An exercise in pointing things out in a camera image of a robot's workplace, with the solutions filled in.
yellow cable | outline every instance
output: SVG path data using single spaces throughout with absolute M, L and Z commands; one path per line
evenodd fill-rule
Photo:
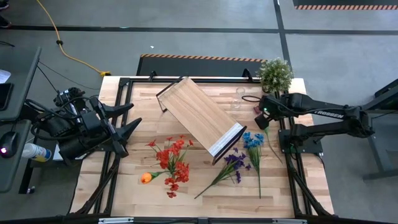
M 60 34 L 59 34 L 59 32 L 58 32 L 57 26 L 54 24 L 54 21 L 52 20 L 52 18 L 51 18 L 51 16 L 50 16 L 49 12 L 47 12 L 47 10 L 45 9 L 45 7 L 42 5 L 42 3 L 41 3 L 39 0 L 36 0 L 36 1 L 37 1 L 38 4 L 40 4 L 40 6 L 41 6 L 42 9 L 44 10 L 44 12 L 45 12 L 45 13 L 47 14 L 47 16 L 49 17 L 49 19 L 50 19 L 52 25 L 54 26 L 55 33 L 57 34 L 57 39 L 58 39 L 59 41 L 61 41 Z M 74 58 L 74 57 L 72 57 L 72 56 L 69 56 L 69 55 L 68 55 L 67 53 L 65 53 L 65 51 L 63 50 L 62 44 L 61 44 L 61 43 L 59 43 L 58 46 L 60 46 L 60 49 L 61 49 L 62 53 L 63 53 L 67 58 L 72 59 L 72 60 L 77 61 L 77 62 L 80 62 L 80 63 L 82 63 L 82 64 L 84 64 L 84 65 L 86 65 L 86 66 L 92 68 L 93 70 L 95 70 L 96 72 L 98 72 L 102 77 L 111 74 L 111 72 L 102 72 L 102 71 L 98 70 L 97 68 L 95 68 L 94 66 L 90 65 L 90 64 L 87 63 L 87 62 L 84 62 L 84 61 L 82 61 L 82 60 L 79 60 L 79 59 L 77 59 L 77 58 Z

potted plant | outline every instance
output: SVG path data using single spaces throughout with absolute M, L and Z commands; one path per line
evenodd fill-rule
M 287 61 L 280 58 L 262 62 L 256 73 L 264 93 L 288 90 L 292 83 L 293 71 Z

wooden box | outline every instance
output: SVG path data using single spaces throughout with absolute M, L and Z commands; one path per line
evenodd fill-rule
M 231 149 L 247 128 L 221 109 L 190 78 L 179 78 L 158 93 L 157 97 L 160 106 L 166 107 L 163 111 L 169 110 L 214 157 L 213 165 Z

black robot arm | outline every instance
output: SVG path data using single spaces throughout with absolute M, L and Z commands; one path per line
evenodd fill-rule
M 336 105 L 311 99 L 301 93 L 284 94 L 280 99 L 271 95 L 263 96 L 259 102 L 262 114 L 256 118 L 261 129 L 268 127 L 271 120 L 298 117 L 305 114 L 318 114 L 342 119 L 340 122 L 305 126 L 294 124 L 290 129 L 290 143 L 302 146 L 310 137 L 323 137 L 333 134 L 349 134 L 366 138 L 374 133 L 370 117 L 360 106 Z
M 58 141 L 60 155 L 67 165 L 73 165 L 75 158 L 95 150 L 113 151 L 122 158 L 128 156 L 127 140 L 142 119 L 137 118 L 121 128 L 114 127 L 109 119 L 117 119 L 134 105 L 107 106 L 97 97 L 83 95 L 84 91 L 77 88 L 58 93 L 54 109 L 26 100 L 27 106 L 42 112 L 32 120 L 32 134 L 41 139 Z M 90 102 L 92 110 L 86 106 L 85 100 Z M 41 135 L 39 130 L 49 136 Z

hazard tape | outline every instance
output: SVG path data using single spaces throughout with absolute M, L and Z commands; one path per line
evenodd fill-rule
M 266 62 L 267 61 L 265 59 L 255 59 L 255 58 L 232 58 L 232 57 L 211 57 L 211 56 L 192 56 L 192 55 L 165 55 L 165 54 L 142 54 L 140 57 L 230 60 L 230 61 L 244 61 L 244 62 Z
M 326 5 L 314 5 L 314 6 L 294 6 L 295 9 L 298 10 L 397 10 L 398 6 L 387 6 L 387 5 L 379 5 L 379 6 L 326 6 Z

